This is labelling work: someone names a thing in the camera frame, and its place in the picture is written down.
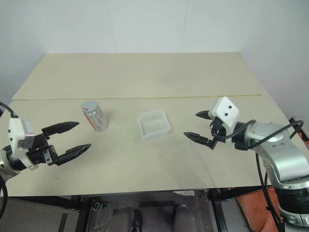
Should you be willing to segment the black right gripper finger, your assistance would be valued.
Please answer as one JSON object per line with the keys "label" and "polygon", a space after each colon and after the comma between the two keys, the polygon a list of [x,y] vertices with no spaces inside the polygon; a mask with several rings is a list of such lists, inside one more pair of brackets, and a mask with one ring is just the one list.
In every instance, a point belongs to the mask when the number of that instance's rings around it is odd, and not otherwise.
{"label": "black right gripper finger", "polygon": [[213,119],[213,116],[209,110],[207,111],[200,111],[196,113],[197,117],[203,118],[203,119]]}
{"label": "black right gripper finger", "polygon": [[210,149],[214,149],[216,146],[216,141],[210,140],[207,137],[203,137],[200,134],[193,133],[193,132],[184,132],[183,133],[187,138],[192,140],[195,143],[207,146]]}

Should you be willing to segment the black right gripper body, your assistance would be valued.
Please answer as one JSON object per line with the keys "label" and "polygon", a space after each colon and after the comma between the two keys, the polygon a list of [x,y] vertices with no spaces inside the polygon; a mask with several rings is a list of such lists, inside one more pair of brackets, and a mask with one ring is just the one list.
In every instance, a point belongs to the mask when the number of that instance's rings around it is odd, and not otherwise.
{"label": "black right gripper body", "polygon": [[210,124],[211,135],[213,136],[214,142],[222,142],[225,143],[225,139],[218,138],[218,136],[226,136],[226,130],[223,127],[223,122],[215,117]]}

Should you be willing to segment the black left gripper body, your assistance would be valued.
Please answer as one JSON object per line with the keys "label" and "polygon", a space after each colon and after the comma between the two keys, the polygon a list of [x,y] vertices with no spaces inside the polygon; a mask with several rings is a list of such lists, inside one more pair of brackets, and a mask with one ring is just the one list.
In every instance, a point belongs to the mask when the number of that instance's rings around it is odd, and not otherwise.
{"label": "black left gripper body", "polygon": [[57,162],[56,150],[53,145],[48,144],[48,139],[44,134],[34,137],[33,146],[28,149],[26,155],[33,164],[46,163],[50,166]]}

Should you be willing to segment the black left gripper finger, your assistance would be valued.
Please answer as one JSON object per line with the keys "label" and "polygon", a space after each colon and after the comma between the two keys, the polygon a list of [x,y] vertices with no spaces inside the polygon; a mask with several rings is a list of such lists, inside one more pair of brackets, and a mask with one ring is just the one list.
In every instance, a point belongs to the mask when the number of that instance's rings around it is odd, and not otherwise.
{"label": "black left gripper finger", "polygon": [[74,121],[62,122],[62,123],[57,123],[52,126],[43,128],[42,132],[46,138],[49,138],[51,135],[67,132],[78,125],[79,125],[79,122],[74,122]]}
{"label": "black left gripper finger", "polygon": [[73,159],[78,158],[84,152],[86,152],[91,147],[91,144],[79,145],[72,149],[67,150],[63,155],[58,156],[56,159],[56,165],[60,166]]}

